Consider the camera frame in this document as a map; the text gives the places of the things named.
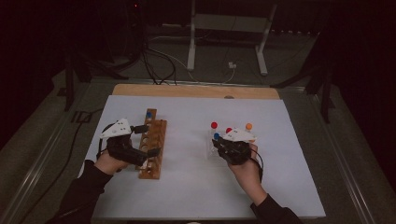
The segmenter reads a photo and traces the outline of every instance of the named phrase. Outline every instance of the black cable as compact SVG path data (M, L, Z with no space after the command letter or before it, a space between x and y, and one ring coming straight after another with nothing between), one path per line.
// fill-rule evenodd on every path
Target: black cable
M143 54L145 56L145 65L148 68L148 72L149 72L151 78L153 79L153 81L156 85L160 85L160 83L157 82L156 78L158 78L158 79L162 79L162 78L154 71L154 66L151 63L149 63L149 57L148 57L147 50L145 50L143 52Z
M260 158L260 161L262 162L262 156L259 154L259 152L258 151L256 151L256 150L254 150L254 149L250 149L251 151L254 151L258 156L259 156L259 158ZM251 160L251 161L253 161L258 167L259 167L259 176L260 176L260 182L262 182L262 173L263 173L263 169L264 169L264 163L262 162L262 165L260 165L258 162L257 162L257 160L255 160L255 159L253 159L253 158L251 158L251 157L249 157L249 159Z
M157 57L164 58L164 59L167 60L170 64L172 64L172 69L173 69L173 70L172 70L172 73L171 73L169 76L163 78L163 79L161 80L161 82L160 82L160 85L161 85L166 79L168 79L168 78L171 77L171 76L174 76L174 82L175 82L175 85L176 85L176 84L177 84L177 83L176 83L176 66L175 66L175 64L172 62L172 60L169 58L169 56L166 55L166 54L164 54L164 53L162 53L162 52L159 52L159 51L157 51L157 50L155 50L155 49L148 49L148 50L150 50L150 51L152 51L152 52L155 52L155 53L159 54L159 55L156 55L156 54L153 54L153 55L155 55L155 56L157 56Z
M142 56L143 56L143 64L146 66L146 70L148 71L148 75L151 77L153 84L158 85L158 82L155 79L155 75L154 75L155 72L153 71L153 68L152 68L151 64L149 64L149 61L148 61L148 58L147 58L147 55L146 55L145 51L143 51Z
M86 111L82 111L82 112L88 113L88 115L86 116L86 118L88 118L89 116L92 116L93 114L95 114L96 112L99 112L101 110L103 110L103 109L97 109L97 110L92 111L92 112L86 112ZM69 155L67 156L67 160L66 160L66 163L64 164L64 167L62 167L62 169L59 172L59 174L55 177L54 180L52 180L52 182L49 184L49 186L44 190L44 193L35 201L35 203L32 205L32 207L22 217L21 221L19 222L20 224L28 217L28 215L33 211L33 209L37 206L37 204L44 198L44 196L49 192L49 190L53 187L53 185L56 183L56 181L61 177L61 174L64 172L65 168L67 167L67 165L70 162L70 159L72 157L74 144L76 143L78 131L81 128L82 124L83 123L81 122L78 125L78 127L77 127L77 129L75 131L75 134L73 136L73 141L72 141L72 144L71 144L70 149L69 149Z
M157 56L157 57L162 57L162 56L159 56L159 55L156 55L156 54L153 54L153 53L149 53L149 52L146 52L147 54L150 54L150 55L153 55L153 56ZM149 65L149 67L150 67L150 69L151 69L151 72L154 74L154 76L156 76L157 78L159 78L161 81L158 83L158 85L161 85L161 84L163 84L163 82L165 82L166 84L168 84L165 80L168 78L168 77L170 77L170 76L172 76L173 74L171 74L171 75L169 75L169 76L167 76L167 77L160 77L160 75L158 75L156 72L154 72L154 67L149 63L148 64Z

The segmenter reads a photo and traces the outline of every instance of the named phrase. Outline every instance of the dark background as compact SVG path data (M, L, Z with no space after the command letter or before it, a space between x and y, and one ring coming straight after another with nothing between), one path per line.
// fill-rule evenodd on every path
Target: dark background
M64 69L64 36L88 42L90 45L83 50L111 59L111 49L104 36L112 32L108 26L104 30L99 22L96 9L100 2L105 0L1 3L1 123L6 128L0 132L0 147L53 89L50 79ZM190 22L189 1L141 2L146 9L145 21L150 25ZM243 3L241 14L260 13L259 7L249 7L250 1L231 2ZM210 12L219 8L219 4L221 2L202 1L197 8ZM221 10L227 14L226 5ZM324 61L335 63L332 83L340 88L394 189L395 10L391 1L282 1L273 23L277 33L293 31L316 35L321 32L304 69Z

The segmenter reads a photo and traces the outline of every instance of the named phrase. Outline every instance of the white tabletop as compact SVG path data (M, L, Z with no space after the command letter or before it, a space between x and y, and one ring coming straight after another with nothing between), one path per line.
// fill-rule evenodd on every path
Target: white tabletop
M299 217L324 217L323 206L282 100L109 96L86 159L95 161L102 130L118 119L144 121L147 108L166 119L160 180L137 178L133 166L106 185L94 217L115 219L251 218L251 201L225 161L206 156L210 123L244 128L253 124L264 163L263 185ZM140 135L133 134L138 144Z

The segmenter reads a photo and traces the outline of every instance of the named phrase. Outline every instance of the person's arm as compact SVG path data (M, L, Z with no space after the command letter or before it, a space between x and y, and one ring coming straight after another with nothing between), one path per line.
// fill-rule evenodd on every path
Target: person's arm
M256 160L257 146L250 144L253 149L251 157ZM250 206L260 223L265 224L294 224L302 221L287 207L281 207L262 187L259 177L259 167L251 160L242 165L229 164L241 188L253 201Z
M96 163L85 161L82 175L73 180L54 218L47 223L91 223L93 210L106 183L128 163L116 160L107 151Z

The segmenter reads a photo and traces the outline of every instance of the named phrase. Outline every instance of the hand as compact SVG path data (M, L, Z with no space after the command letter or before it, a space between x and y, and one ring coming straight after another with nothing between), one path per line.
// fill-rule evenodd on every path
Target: hand
M257 160L257 146L253 144L249 144L249 146L254 150L251 151L251 158ZM267 198L267 192L265 192L260 182L259 167L254 161L247 160L241 165L231 165L229 163L228 166L241 188L256 205L259 205Z
M125 169L128 165L129 163L126 161L119 161L112 158L110 154L108 154L108 151L105 150L94 166L105 174L114 175L118 170Z

